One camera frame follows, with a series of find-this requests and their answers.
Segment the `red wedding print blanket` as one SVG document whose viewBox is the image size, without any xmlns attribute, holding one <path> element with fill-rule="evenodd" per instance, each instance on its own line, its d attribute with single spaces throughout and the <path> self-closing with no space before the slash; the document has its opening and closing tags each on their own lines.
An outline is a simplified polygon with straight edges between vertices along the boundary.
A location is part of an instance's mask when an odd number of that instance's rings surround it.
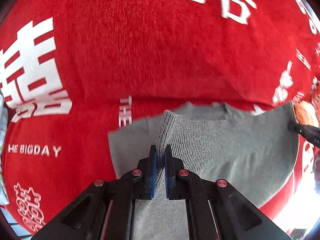
<svg viewBox="0 0 320 240">
<path fill-rule="evenodd" d="M 186 103 L 260 115 L 318 77 L 301 0 L 18 0 L 1 25 L 6 208 L 35 234 L 119 178 L 109 133 Z"/>
</svg>

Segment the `grey knit sweater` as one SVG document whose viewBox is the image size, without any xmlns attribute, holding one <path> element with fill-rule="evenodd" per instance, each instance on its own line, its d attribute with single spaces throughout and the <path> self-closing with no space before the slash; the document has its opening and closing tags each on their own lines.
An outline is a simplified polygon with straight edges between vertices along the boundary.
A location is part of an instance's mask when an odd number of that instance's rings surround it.
<svg viewBox="0 0 320 240">
<path fill-rule="evenodd" d="M 225 179 L 257 207 L 288 181 L 297 160 L 299 139 L 287 125 L 295 120 L 291 103 L 252 116 L 227 104 L 196 106 L 142 118 L 108 134 L 118 177 L 135 168 L 156 146 L 155 197 L 139 200 L 135 239 L 188 239 L 185 203 L 168 200 L 163 153 L 167 146 L 186 169 L 203 179 Z"/>
</svg>

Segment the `orange folded garment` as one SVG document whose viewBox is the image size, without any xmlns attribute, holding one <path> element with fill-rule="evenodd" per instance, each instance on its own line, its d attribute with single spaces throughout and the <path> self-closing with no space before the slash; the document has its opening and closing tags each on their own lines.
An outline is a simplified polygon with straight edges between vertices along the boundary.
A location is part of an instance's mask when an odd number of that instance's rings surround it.
<svg viewBox="0 0 320 240">
<path fill-rule="evenodd" d="M 297 120 L 302 125 L 319 128 L 319 101 L 300 101 L 293 104 Z"/>
</svg>

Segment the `white floral cloth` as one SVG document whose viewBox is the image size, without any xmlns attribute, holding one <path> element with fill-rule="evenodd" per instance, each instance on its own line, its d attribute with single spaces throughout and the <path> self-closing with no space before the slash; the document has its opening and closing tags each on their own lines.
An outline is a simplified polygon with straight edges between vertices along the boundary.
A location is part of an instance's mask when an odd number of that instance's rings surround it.
<svg viewBox="0 0 320 240">
<path fill-rule="evenodd" d="M 4 142 L 8 127 L 8 110 L 5 106 L 4 96 L 1 93 L 0 97 L 0 205 L 6 206 L 9 204 L 9 198 L 4 181 Z"/>
</svg>

